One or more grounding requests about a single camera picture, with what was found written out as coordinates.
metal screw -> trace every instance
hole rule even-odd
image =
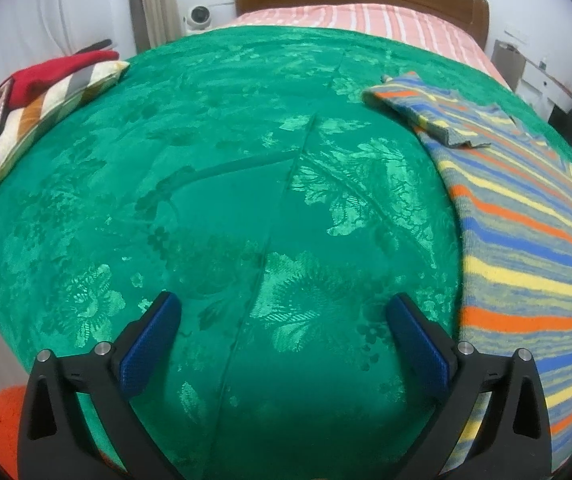
[[[50,350],[44,349],[37,354],[37,361],[39,361],[40,363],[48,361],[48,359],[50,359],[50,355],[51,355]]]
[[[461,341],[461,343],[456,346],[456,349],[463,355],[470,355],[474,352],[474,346],[472,346],[468,341]]]
[[[108,352],[111,351],[111,344],[108,341],[102,341],[101,343],[97,343],[95,345],[95,353],[97,355],[106,355]]]
[[[532,359],[532,354],[531,354],[530,350],[528,350],[526,348],[520,348],[519,351],[517,352],[517,355],[523,361],[530,361]]]

green bedspread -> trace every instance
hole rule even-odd
[[[455,333],[461,248],[430,157],[362,90],[414,70],[570,148],[488,76],[353,32],[229,28],[131,61],[0,185],[0,332],[29,368],[172,290],[179,334],[134,406],[188,480],[375,478],[431,412],[383,306],[409,291]]]

red fabric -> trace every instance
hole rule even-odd
[[[8,110],[28,106],[55,83],[77,70],[101,61],[119,59],[119,56],[115,50],[93,50],[50,59],[39,65],[18,70],[12,75],[13,88],[8,100]]]
[[[14,480],[18,480],[17,441],[25,394],[26,386],[11,386],[0,391],[0,466]],[[110,467],[123,471],[104,453],[100,455]]]

beige curtain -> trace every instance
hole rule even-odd
[[[151,47],[176,40],[181,36],[181,18],[177,0],[141,0],[146,16],[146,29]]]

security camera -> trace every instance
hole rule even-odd
[[[210,9],[203,5],[191,7],[188,14],[183,17],[187,30],[204,30],[212,21]]]

